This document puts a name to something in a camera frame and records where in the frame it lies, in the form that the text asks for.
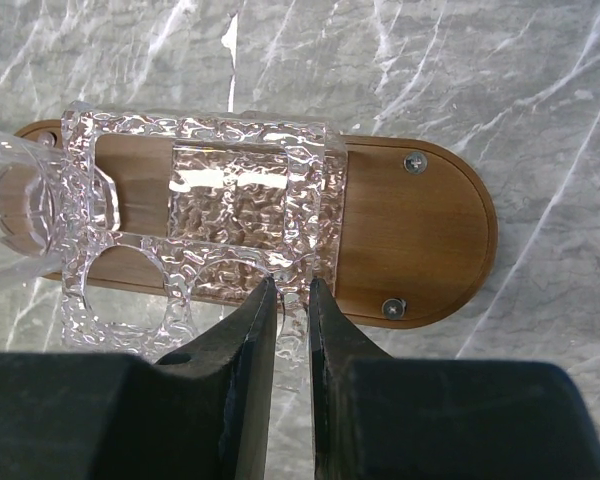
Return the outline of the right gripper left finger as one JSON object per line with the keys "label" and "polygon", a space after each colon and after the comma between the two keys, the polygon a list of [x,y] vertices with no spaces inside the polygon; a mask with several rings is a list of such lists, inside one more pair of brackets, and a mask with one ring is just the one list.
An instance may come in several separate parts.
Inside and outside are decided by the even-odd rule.
{"label": "right gripper left finger", "polygon": [[277,290],[149,363],[0,353],[0,479],[260,479]]}

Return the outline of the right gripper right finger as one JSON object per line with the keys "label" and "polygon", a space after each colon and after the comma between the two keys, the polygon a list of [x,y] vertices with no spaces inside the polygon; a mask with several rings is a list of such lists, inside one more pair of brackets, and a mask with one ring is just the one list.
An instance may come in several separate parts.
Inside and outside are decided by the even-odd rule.
{"label": "right gripper right finger", "polygon": [[395,358],[310,286],[318,479],[600,479],[574,382],[542,362]]}

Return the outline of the clear acrylic toothbrush holder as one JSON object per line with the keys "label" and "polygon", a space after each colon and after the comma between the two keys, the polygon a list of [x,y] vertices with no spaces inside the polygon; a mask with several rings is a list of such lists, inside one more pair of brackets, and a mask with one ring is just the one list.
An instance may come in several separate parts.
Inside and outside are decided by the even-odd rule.
{"label": "clear acrylic toothbrush holder", "polygon": [[[315,118],[270,114],[138,113],[73,102],[61,119],[65,223],[64,342],[76,349],[157,359],[193,339],[194,301],[238,304],[264,277],[276,286],[279,380],[308,376],[309,286],[333,284],[347,183],[344,139]],[[164,146],[166,216],[156,232],[103,227],[96,150],[106,139]],[[160,273],[167,306],[142,327],[108,320],[86,295],[94,262],[115,248],[142,254]]]}

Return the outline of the clear plastic cup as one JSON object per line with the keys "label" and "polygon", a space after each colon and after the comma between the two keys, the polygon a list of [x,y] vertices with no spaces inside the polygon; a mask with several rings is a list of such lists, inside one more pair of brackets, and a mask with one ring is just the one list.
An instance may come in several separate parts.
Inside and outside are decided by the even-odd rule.
{"label": "clear plastic cup", "polygon": [[87,228],[120,225],[115,183],[93,154],[0,132],[0,291],[60,270]]}

